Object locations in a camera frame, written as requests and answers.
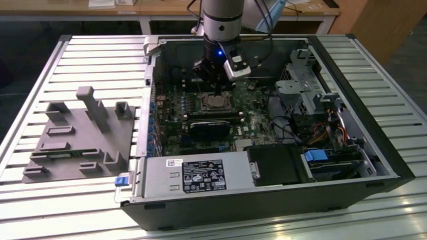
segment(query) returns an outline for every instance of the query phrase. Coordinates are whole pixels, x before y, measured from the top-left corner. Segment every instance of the metal bracket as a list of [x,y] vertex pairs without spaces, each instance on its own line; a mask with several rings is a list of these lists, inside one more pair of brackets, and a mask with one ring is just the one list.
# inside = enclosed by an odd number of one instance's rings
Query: metal bracket
[[147,36],[145,38],[143,48],[146,56],[153,56],[161,51],[159,36]]

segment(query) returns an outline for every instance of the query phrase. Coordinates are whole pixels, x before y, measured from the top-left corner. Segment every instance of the aluminum extrusion table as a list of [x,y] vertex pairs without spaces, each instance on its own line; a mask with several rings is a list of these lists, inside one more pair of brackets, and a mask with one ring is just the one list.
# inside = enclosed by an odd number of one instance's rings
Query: aluminum extrusion table
[[[115,177],[23,184],[48,117],[48,102],[83,108],[91,85],[106,107],[142,104],[145,36],[74,36],[59,41],[0,146],[0,238],[34,239],[391,239],[427,232],[427,117],[357,39],[319,37],[417,179],[349,209],[147,232],[115,202]],[[137,110],[133,143],[138,139]],[[137,146],[131,146],[131,157]]]

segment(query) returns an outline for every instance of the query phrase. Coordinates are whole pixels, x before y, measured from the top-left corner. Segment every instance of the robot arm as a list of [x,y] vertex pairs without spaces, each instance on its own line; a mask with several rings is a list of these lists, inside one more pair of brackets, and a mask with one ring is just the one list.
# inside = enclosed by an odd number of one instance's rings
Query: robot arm
[[271,33],[286,1],[265,1],[203,0],[203,59],[195,63],[193,70],[217,86],[217,94],[221,94],[222,86],[247,77],[251,68],[259,65],[257,57],[246,56],[239,34],[242,26]]

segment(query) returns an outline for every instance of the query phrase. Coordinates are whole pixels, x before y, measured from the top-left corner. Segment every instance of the warning label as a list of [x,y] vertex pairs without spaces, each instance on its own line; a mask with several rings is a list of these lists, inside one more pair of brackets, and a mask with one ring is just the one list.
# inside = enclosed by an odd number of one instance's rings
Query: warning label
[[226,190],[223,160],[183,162],[182,181],[187,194]]

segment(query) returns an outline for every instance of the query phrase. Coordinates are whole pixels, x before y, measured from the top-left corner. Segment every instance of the wooden table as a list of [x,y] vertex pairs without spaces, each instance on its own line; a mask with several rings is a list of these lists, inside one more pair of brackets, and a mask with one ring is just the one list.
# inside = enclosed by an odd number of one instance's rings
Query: wooden table
[[[151,21],[195,21],[195,17],[187,12],[190,0],[143,0],[141,5],[141,28],[146,35],[151,32]],[[285,8],[279,21],[314,21],[321,22],[317,34],[327,34],[337,16],[341,15],[339,8],[330,8],[323,0],[311,0],[310,3],[298,4],[297,13],[291,9]],[[197,2],[191,10],[199,14],[199,2]]]
[[[142,32],[151,35],[151,21],[194,21],[187,12],[190,0],[138,0],[134,6],[116,5],[112,9],[91,10],[88,0],[0,0],[0,21],[139,21]],[[199,13],[199,3],[193,9]],[[327,34],[339,8],[330,8],[323,0],[298,4],[285,9],[281,21],[321,22],[317,33]]]
[[335,1],[343,14],[330,33],[353,33],[379,63],[387,63],[427,12],[427,0]]
[[0,21],[139,21],[142,2],[92,10],[90,0],[0,0]]

